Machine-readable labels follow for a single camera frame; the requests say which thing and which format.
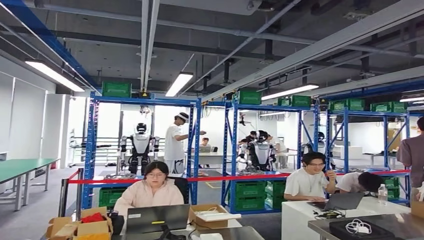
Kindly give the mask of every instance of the water bottle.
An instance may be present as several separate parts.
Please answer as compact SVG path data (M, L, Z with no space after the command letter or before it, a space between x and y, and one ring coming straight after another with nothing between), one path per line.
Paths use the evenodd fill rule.
M380 205L386 206L387 205L387 188L385 184L381 184L378 188L378 203Z

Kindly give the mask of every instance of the black chair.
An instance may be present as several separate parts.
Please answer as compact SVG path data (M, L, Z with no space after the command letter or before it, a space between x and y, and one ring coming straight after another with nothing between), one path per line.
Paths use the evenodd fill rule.
M173 176L169 176L168 178L175 181L175 186L177 186L184 198L184 204L189 204L189 181L187 178Z

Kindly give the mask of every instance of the white cable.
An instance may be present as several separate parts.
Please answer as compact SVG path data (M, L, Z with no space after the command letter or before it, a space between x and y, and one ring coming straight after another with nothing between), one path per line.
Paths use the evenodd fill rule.
M360 219L355 218L352 222L349 222L346 224L346 231L348 231L350 234L371 234L373 231L371 230L371 226L366 223L362 222Z

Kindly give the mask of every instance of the black laptop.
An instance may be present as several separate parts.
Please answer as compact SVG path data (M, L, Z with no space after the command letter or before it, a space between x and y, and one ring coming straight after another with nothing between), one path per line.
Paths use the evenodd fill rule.
M332 194L327 202L308 202L321 210L352 210L357 209L364 197L363 192L336 193Z
M162 232L187 228L190 204L128 208L126 234Z

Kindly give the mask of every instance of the stanchion post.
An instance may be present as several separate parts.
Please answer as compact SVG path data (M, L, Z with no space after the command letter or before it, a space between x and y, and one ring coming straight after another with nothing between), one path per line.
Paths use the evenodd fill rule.
M84 168L80 167L78 172L78 180L84 179ZM83 208L83 185L78 183L76 187L76 220L81 220L81 209Z
M65 217L67 199L68 199L68 178L62 178L60 186L60 199L59 199L59 217Z

